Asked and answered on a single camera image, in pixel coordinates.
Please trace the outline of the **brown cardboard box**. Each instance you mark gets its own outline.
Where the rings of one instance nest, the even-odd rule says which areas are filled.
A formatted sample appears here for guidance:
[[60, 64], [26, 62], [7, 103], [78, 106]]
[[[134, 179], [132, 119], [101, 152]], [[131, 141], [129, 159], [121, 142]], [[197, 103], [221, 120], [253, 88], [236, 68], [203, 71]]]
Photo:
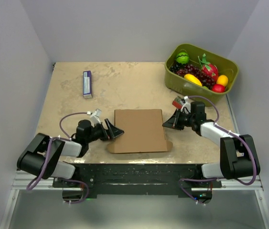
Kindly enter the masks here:
[[166, 139], [161, 109], [115, 110], [115, 126], [124, 131], [107, 145], [113, 154], [155, 153], [171, 151], [173, 143]]

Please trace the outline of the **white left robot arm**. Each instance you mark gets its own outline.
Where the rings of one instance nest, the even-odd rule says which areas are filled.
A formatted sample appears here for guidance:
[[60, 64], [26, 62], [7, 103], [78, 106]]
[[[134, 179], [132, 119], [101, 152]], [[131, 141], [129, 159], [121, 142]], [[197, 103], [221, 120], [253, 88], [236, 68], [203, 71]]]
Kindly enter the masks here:
[[81, 120], [74, 137], [70, 139], [38, 133], [18, 158], [17, 168], [37, 176], [38, 180], [62, 177], [69, 187], [76, 187], [80, 183], [80, 175], [75, 172], [74, 166], [60, 162], [59, 158], [83, 157], [91, 142], [115, 140], [124, 134], [108, 119], [105, 119], [105, 123], [107, 128], [102, 123], [92, 125], [89, 120]]

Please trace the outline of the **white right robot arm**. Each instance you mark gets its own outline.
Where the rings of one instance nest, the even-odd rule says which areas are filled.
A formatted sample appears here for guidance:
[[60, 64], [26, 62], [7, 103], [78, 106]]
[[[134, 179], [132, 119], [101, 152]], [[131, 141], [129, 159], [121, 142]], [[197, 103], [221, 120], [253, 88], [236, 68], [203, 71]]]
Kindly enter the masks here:
[[194, 182], [199, 187], [206, 187], [212, 178], [239, 180], [251, 176], [253, 180], [260, 174], [260, 164], [250, 135], [239, 135], [207, 119], [203, 102], [188, 102], [184, 99], [172, 102], [176, 110], [162, 124], [163, 127], [184, 130], [190, 127], [196, 134], [209, 139], [220, 148], [218, 163], [207, 163], [196, 173]]

